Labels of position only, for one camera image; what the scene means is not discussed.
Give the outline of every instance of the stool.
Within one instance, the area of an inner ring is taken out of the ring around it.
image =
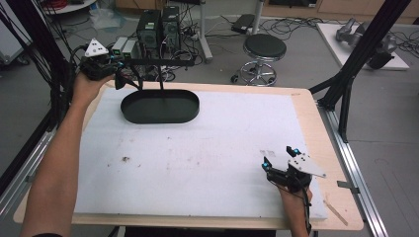
[[[244,64],[231,82],[236,83],[238,74],[246,86],[272,86],[277,81],[277,72],[265,62],[278,61],[284,57],[287,46],[284,42],[270,35],[257,34],[250,36],[243,44],[244,51],[255,61]]]

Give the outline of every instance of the black tray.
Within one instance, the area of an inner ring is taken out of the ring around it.
[[[126,120],[133,123],[182,123],[200,111],[200,99],[187,90],[140,90],[121,103]]]

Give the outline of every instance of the white triangular marker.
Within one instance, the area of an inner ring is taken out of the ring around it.
[[[103,55],[107,53],[109,52],[103,45],[101,45],[96,39],[92,39],[84,55],[86,57],[92,57],[92,56],[99,56],[99,55]]]

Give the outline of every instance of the human hand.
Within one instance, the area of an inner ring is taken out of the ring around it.
[[[290,221],[290,230],[293,237],[308,236],[305,226],[305,206],[303,201],[303,191],[291,194],[287,187],[278,186],[281,198],[283,200],[284,211]],[[308,202],[311,202],[312,192],[309,188],[306,189]]]
[[[114,75],[110,75],[99,81],[92,81],[83,72],[79,72],[74,81],[71,106],[87,108],[98,96],[101,87],[113,77]]]

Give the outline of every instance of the wooden table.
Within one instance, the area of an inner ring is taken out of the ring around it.
[[[95,112],[105,88],[114,87],[106,84],[98,98],[90,106],[85,117],[84,127]],[[157,83],[145,83],[144,88],[158,88]],[[253,94],[288,95],[293,100],[296,115],[310,151],[310,157],[323,168],[326,179],[318,179],[324,205],[328,212],[325,220],[312,220],[314,230],[360,230],[364,223],[350,190],[337,186],[337,181],[346,181],[332,143],[322,122],[317,107],[308,90],[294,88],[260,88],[229,85],[167,83],[166,89],[185,89],[191,91],[235,92]],[[15,212],[14,220],[22,222],[25,214],[27,197],[23,199]],[[126,214],[80,214],[73,215],[74,224],[104,225],[142,225],[172,227],[205,228],[251,228],[251,229],[287,229],[286,220],[278,218],[240,218],[240,217],[195,217],[195,216],[150,216]]]

